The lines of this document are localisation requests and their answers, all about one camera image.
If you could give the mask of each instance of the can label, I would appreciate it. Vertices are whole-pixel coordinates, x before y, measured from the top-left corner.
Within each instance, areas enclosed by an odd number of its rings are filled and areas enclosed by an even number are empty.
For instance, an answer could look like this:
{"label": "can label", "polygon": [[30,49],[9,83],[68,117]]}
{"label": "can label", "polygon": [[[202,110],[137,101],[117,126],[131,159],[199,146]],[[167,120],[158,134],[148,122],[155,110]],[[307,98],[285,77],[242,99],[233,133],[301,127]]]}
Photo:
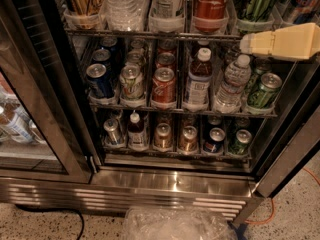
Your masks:
{"label": "can label", "polygon": [[189,104],[205,104],[210,82],[194,81],[188,77],[185,100]]}

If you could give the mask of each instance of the white bottle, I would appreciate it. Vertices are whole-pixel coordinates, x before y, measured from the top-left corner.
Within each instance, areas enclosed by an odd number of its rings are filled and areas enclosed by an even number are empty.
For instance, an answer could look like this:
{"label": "white bottle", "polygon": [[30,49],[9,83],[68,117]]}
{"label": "white bottle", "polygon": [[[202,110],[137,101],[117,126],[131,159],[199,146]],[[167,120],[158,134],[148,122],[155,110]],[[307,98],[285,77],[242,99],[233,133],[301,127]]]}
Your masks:
{"label": "white bottle", "polygon": [[214,109],[221,113],[236,113],[241,107],[241,95],[250,79],[250,57],[240,55],[231,62],[220,83],[214,99]]}

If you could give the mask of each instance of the terrazzo floor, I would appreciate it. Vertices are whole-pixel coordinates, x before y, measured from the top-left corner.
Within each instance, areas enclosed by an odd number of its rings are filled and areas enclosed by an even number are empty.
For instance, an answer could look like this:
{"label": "terrazzo floor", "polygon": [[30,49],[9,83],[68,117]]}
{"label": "terrazzo floor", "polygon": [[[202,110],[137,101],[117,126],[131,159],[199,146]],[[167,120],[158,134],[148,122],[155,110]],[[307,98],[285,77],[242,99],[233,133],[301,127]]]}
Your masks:
{"label": "terrazzo floor", "polygon": [[[306,165],[320,177],[320,152]],[[241,240],[320,240],[320,188],[301,170],[274,198],[276,215],[265,225],[248,225]],[[271,212],[266,199],[250,220],[263,220]],[[83,215],[82,240],[119,240],[123,218]],[[12,204],[0,204],[0,240],[73,240],[81,230],[77,214],[69,212],[30,213]]]}

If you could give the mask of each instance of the white bottle cap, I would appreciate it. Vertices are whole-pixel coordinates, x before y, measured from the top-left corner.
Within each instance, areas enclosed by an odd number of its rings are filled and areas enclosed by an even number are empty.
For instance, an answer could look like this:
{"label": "white bottle cap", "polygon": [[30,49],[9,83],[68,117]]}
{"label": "white bottle cap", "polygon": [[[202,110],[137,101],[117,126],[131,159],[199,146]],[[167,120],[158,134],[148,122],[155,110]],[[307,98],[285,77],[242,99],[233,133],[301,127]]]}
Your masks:
{"label": "white bottle cap", "polygon": [[249,63],[250,63],[250,57],[248,55],[242,54],[237,58],[237,64],[240,67],[246,67],[249,65]]}
{"label": "white bottle cap", "polygon": [[198,41],[198,44],[200,44],[200,45],[208,45],[208,44],[209,44],[209,41],[207,41],[207,40],[200,40],[200,41]]}
{"label": "white bottle cap", "polygon": [[211,51],[208,48],[201,48],[198,52],[198,59],[201,61],[208,61],[211,58]]}
{"label": "white bottle cap", "polygon": [[131,115],[130,115],[130,121],[134,124],[138,123],[140,121],[140,116],[138,113],[136,112],[133,112]]}

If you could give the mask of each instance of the plastic bottle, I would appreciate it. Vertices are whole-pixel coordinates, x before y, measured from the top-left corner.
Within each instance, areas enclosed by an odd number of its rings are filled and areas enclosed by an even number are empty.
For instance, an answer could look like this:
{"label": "plastic bottle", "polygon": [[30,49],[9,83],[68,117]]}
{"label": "plastic bottle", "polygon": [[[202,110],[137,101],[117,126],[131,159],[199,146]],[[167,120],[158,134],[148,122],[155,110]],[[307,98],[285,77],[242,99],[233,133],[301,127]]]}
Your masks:
{"label": "plastic bottle", "polygon": [[133,112],[130,115],[128,123],[129,148],[137,151],[146,150],[148,148],[147,134],[144,127],[144,121],[140,119],[138,113]]}
{"label": "plastic bottle", "polygon": [[250,79],[250,57],[240,55],[230,63],[214,99],[214,109],[221,113],[238,112],[241,106],[241,95]]}
{"label": "plastic bottle", "polygon": [[184,100],[188,104],[201,105],[207,102],[208,88],[212,77],[211,51],[201,48],[192,61],[188,73]]}

